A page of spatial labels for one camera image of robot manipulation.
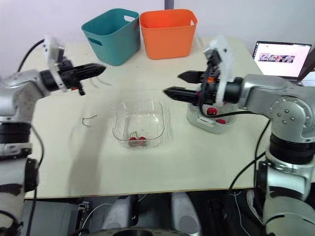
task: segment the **orange plastic bin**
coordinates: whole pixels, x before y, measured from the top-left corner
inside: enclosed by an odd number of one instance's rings
[[[146,53],[150,59],[190,54],[197,18],[187,9],[147,11],[140,15]]]

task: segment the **wire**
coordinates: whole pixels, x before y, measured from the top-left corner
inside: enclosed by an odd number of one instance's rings
[[[103,204],[98,205],[97,207],[95,207],[95,208],[90,212],[90,214],[88,215],[88,217],[85,219],[85,221],[84,221],[84,223],[83,223],[83,225],[82,225],[81,228],[84,228],[84,226],[85,226],[85,224],[86,224],[88,218],[90,217],[90,215],[92,215],[92,213],[93,213],[96,209],[98,209],[99,207],[104,206],[104,205],[111,205],[111,206],[112,206],[113,204],[110,204],[110,203],[103,203]]]
[[[40,167],[41,163],[43,162],[44,159],[44,155],[45,155],[45,146],[43,143],[43,140],[41,139],[39,133],[37,132],[37,130],[35,129],[34,125],[31,126],[32,131],[34,132],[35,136],[37,137],[40,147],[41,147],[41,156],[40,156],[40,160],[38,163],[38,167]]]
[[[31,228],[32,228],[32,221],[33,221],[33,216],[34,216],[34,212],[35,212],[36,199],[37,199],[37,188],[34,189],[34,198],[33,198],[32,204],[31,204],[31,213],[30,213],[30,217],[29,217],[29,224],[28,224],[28,229],[26,231],[26,236],[31,235]]]
[[[90,127],[90,125],[85,124],[84,121],[85,121],[86,119],[92,119],[92,118],[94,118],[94,117],[97,117],[97,115],[94,115],[94,116],[89,117],[89,118],[82,118],[82,121],[81,121],[81,122],[82,122],[83,125],[85,125],[85,126],[87,126],[87,127]]]
[[[22,61],[20,62],[20,65],[17,69],[17,72],[20,72],[26,59],[28,58],[28,56],[31,54],[31,52],[40,44],[42,44],[44,42],[44,39],[38,41],[37,43],[35,43],[28,51],[27,53],[24,55]],[[37,137],[39,143],[40,143],[40,146],[41,146],[41,157],[40,157],[40,160],[39,160],[39,163],[38,163],[38,167],[40,167],[43,159],[44,159],[44,154],[45,154],[45,148],[44,148],[44,143],[40,137],[40,135],[38,134],[38,132],[36,131],[35,127],[32,125],[31,126],[32,128],[32,131],[34,132],[35,136]],[[29,236],[30,233],[31,233],[31,228],[32,228],[32,221],[33,221],[33,216],[34,216],[34,212],[35,212],[35,207],[36,207],[36,199],[37,199],[37,188],[34,189],[34,198],[33,198],[33,201],[32,201],[32,205],[31,205],[31,213],[30,213],[30,217],[29,217],[29,224],[28,224],[28,228],[27,228],[27,232],[26,232],[26,236]]]
[[[256,157],[253,161],[251,161],[249,164],[247,164],[247,166],[245,166],[238,174],[237,176],[234,178],[234,180],[232,181],[229,189],[228,189],[228,193],[231,193],[231,190],[236,182],[236,180],[239,178],[239,176],[241,176],[241,174],[247,170],[252,164],[254,164],[255,161],[259,160],[260,158],[262,158],[264,155],[266,154],[266,152],[264,151],[261,155],[259,155],[258,157]]]
[[[240,191],[238,194],[236,194],[236,196],[240,195],[240,194],[241,194],[241,192],[242,192],[242,191]],[[230,194],[230,193],[229,193],[229,195],[231,195],[231,196],[235,196],[235,193],[234,193],[234,194]]]
[[[38,41],[37,43],[35,43],[35,44],[28,50],[28,52],[24,55],[22,61],[20,62],[20,65],[19,65],[19,68],[18,68],[17,72],[20,72],[20,71],[21,71],[21,69],[22,69],[22,67],[23,67],[23,65],[24,65],[24,63],[25,63],[25,61],[26,61],[26,59],[27,59],[28,56],[31,54],[31,52],[32,52],[38,45],[42,44],[43,42],[44,42],[44,39]]]
[[[257,144],[256,144],[256,149],[255,149],[255,156],[254,156],[254,158],[257,157],[260,141],[261,141],[262,137],[264,136],[264,133],[266,132],[266,130],[267,130],[269,124],[270,124],[270,120],[268,120],[268,122],[267,122],[267,124],[265,125],[264,129],[263,129],[262,132],[260,133],[260,136],[259,136],[258,141],[257,141]],[[256,186],[256,168],[257,168],[257,162],[255,161],[255,162],[254,162],[254,187]]]
[[[239,214],[239,216],[240,216],[240,225],[241,225],[242,229],[244,230],[244,232],[245,232],[248,236],[251,236],[250,233],[248,233],[247,230],[243,227],[241,211],[240,211],[240,208],[239,208],[239,206],[238,206],[238,203],[237,203],[236,195],[235,195],[235,194],[234,194],[234,199],[235,199],[235,204],[236,204],[236,206],[237,206],[238,214]]]
[[[13,220],[13,224],[19,224],[18,219],[12,215],[10,212],[7,212],[5,210],[0,210],[0,214],[6,215],[7,217],[11,218]]]
[[[241,114],[252,114],[252,115],[258,115],[254,112],[250,112],[250,111],[239,111],[239,112],[230,112],[230,113],[225,113],[225,114],[219,114],[219,115],[207,115],[204,113],[203,109],[201,108],[202,112],[201,114],[207,118],[219,118],[219,117],[228,117],[228,116],[234,116],[234,115],[241,115]]]
[[[88,228],[81,228],[81,229],[78,229],[76,231],[74,231],[73,233],[69,234],[69,236],[78,236],[79,233],[82,233],[82,232],[86,232],[86,233],[90,233],[90,230]]]
[[[142,199],[144,199],[146,197],[147,194],[145,194],[142,198],[140,198],[140,200],[138,200],[138,202],[141,202]]]

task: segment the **black cable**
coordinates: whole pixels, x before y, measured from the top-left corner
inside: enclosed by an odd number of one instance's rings
[[[90,230],[88,228],[81,228],[81,229],[78,229],[78,230],[74,231],[73,233],[69,234],[69,236],[78,236],[78,234],[82,233],[82,232],[87,232],[89,234]]]
[[[237,181],[237,179],[239,178],[239,176],[241,176],[241,174],[247,170],[252,164],[254,164],[255,161],[259,160],[260,158],[262,158],[264,155],[266,154],[266,152],[264,151],[261,155],[259,155],[258,157],[256,157],[253,161],[251,161],[247,166],[245,166],[238,174],[237,176],[234,178],[234,180],[232,181],[229,189],[228,189],[228,193],[231,193],[231,190],[235,184],[235,182]]]
[[[26,59],[28,58],[28,56],[31,54],[31,52],[40,44],[42,44],[44,42],[44,39],[38,41],[37,43],[35,43],[29,50],[28,52],[24,55],[22,61],[20,62],[20,65],[19,65],[19,68],[17,70],[17,72],[20,72]],[[31,126],[35,136],[38,138],[38,141],[40,143],[40,146],[41,146],[41,157],[40,157],[40,160],[39,160],[39,163],[38,163],[38,166],[40,167],[42,161],[43,161],[43,158],[44,158],[44,153],[45,153],[45,148],[44,148],[44,143],[40,137],[40,135],[37,133],[36,129],[34,128],[34,126]],[[26,232],[26,236],[29,236],[30,233],[31,233],[31,228],[32,228],[32,221],[33,221],[33,216],[34,216],[34,212],[35,212],[35,207],[36,207],[36,199],[37,199],[37,188],[34,189],[34,198],[33,198],[33,201],[32,201],[32,206],[31,206],[31,213],[30,213],[30,217],[29,217],[29,224],[28,224],[28,228],[27,228],[27,232]]]
[[[35,136],[37,137],[40,147],[41,147],[41,157],[38,163],[38,167],[40,167],[41,163],[43,162],[44,155],[45,155],[45,146],[44,146],[43,140],[41,139],[40,135],[38,134],[37,130],[35,129],[33,125],[31,126],[31,129],[34,132]]]
[[[269,124],[270,124],[270,120],[268,120],[268,122],[267,122],[267,124],[265,125],[264,129],[263,129],[262,132],[260,133],[260,136],[259,136],[258,141],[257,141],[257,144],[256,144],[256,149],[255,149],[254,158],[257,157],[260,141],[261,141],[262,137],[264,136],[264,133],[266,132],[266,130],[267,130]],[[257,162],[255,161],[255,162],[254,162],[254,187],[256,186],[256,168],[257,168]]]
[[[25,61],[26,61],[26,59],[27,59],[28,56],[31,54],[31,52],[32,52],[38,45],[42,44],[43,42],[44,42],[44,39],[38,41],[37,43],[35,43],[35,44],[28,50],[28,52],[24,55],[22,61],[20,62],[20,65],[19,65],[19,68],[18,68],[17,72],[20,72],[20,71],[21,71],[21,69],[22,69],[22,67],[23,67],[23,65],[24,65],[24,63],[25,63]]]
[[[34,216],[34,212],[35,212],[36,199],[37,199],[37,188],[34,189],[34,198],[33,198],[32,204],[31,204],[31,213],[30,213],[30,217],[29,217],[29,224],[28,224],[28,229],[26,231],[26,236],[31,235],[31,228],[32,228],[32,221],[33,221],[33,216]]]
[[[0,210],[0,214],[6,215],[7,217],[11,218],[13,220],[13,224],[19,224],[18,219],[12,215],[10,212],[7,212],[5,210]]]

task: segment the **bin handle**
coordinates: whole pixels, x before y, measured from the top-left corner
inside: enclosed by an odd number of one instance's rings
[[[128,22],[131,22],[131,21],[133,21],[135,18],[134,17],[132,17],[132,16],[124,16],[124,19],[125,19],[125,21],[128,21]]]
[[[192,25],[196,25],[197,24],[197,18],[194,16],[194,15],[192,15],[192,18],[191,18],[191,22],[190,22],[190,25],[192,26]]]
[[[129,10],[126,10],[126,9],[120,9],[121,10],[121,15],[124,17],[124,20],[127,21],[127,22],[131,22],[135,19],[137,19],[139,17],[139,14],[137,12],[134,12],[134,11],[129,11]],[[131,21],[129,20],[126,20],[126,16],[127,17],[132,17],[134,19],[132,19]]]
[[[97,44],[97,45],[99,45],[99,46],[103,46],[102,43],[101,43],[100,41],[96,40],[96,39],[92,39],[92,38],[89,38],[89,37],[88,37],[88,40],[89,40],[91,43],[95,43],[95,44]]]

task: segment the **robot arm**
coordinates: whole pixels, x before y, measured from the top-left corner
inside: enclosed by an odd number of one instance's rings
[[[105,67],[85,64],[73,67],[55,39],[44,41],[49,70],[29,70],[11,75],[0,84],[0,235],[18,235],[24,195],[38,185],[38,164],[28,158],[32,116],[37,100],[52,91],[78,89],[81,80],[101,74]]]
[[[313,235],[315,212],[303,201],[309,194],[314,169],[315,88],[299,87],[276,76],[230,79],[230,50],[219,41],[222,39],[210,43],[205,50],[208,61],[205,72],[187,71],[179,75],[189,83],[202,83],[199,91],[172,87],[164,92],[174,100],[199,105],[201,113],[203,104],[227,102],[269,118],[270,144],[257,177],[266,194],[263,208],[266,233]]]

